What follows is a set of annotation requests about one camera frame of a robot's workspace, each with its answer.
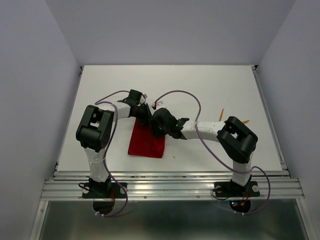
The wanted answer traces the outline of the red cloth napkin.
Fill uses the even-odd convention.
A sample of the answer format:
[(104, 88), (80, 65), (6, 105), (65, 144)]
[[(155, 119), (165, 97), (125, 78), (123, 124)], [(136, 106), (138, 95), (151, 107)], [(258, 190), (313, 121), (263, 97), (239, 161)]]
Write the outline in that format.
[(164, 154), (165, 141), (165, 136), (154, 137), (151, 127), (141, 125), (136, 118), (127, 153), (131, 156), (160, 159)]

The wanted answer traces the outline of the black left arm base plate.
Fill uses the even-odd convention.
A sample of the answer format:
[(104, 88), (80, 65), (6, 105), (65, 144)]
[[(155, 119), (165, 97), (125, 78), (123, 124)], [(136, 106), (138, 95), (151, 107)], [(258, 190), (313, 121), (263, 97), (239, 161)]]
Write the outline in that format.
[(108, 186), (94, 186), (90, 188), (90, 184), (80, 183), (83, 186), (81, 197), (83, 199), (125, 199), (125, 191), (115, 182), (111, 182)]

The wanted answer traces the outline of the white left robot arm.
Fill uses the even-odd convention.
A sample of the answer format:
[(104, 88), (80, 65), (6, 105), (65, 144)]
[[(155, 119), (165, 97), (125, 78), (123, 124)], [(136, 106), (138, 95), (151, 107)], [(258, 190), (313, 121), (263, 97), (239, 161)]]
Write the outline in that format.
[(121, 91), (116, 91), (94, 105), (85, 108), (76, 130), (76, 140), (84, 148), (89, 163), (89, 182), (94, 183), (94, 191), (100, 197), (111, 193), (110, 174), (105, 168), (106, 149), (110, 145), (120, 119), (136, 118), (141, 124), (149, 124), (151, 111), (146, 103), (147, 95), (137, 90), (126, 90), (128, 95), (116, 102), (108, 98)]

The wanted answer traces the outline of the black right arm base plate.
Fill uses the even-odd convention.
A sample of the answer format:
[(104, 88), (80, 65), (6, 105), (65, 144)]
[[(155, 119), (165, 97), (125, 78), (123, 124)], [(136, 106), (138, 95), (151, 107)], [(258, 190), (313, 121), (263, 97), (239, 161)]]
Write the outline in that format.
[(218, 198), (259, 197), (260, 191), (256, 181), (249, 181), (245, 186), (230, 181), (214, 183), (215, 196)]

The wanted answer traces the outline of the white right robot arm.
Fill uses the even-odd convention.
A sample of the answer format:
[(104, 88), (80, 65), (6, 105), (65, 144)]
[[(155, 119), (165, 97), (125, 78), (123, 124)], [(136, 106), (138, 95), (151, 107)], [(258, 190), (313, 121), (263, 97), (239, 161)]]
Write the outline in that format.
[(161, 107), (150, 120), (152, 135), (156, 138), (169, 135), (178, 140), (199, 139), (220, 143), (233, 162), (230, 182), (231, 192), (242, 195), (248, 190), (251, 178), (252, 153), (256, 149), (258, 137), (237, 117), (226, 121), (195, 122), (189, 118), (175, 118), (169, 110)]

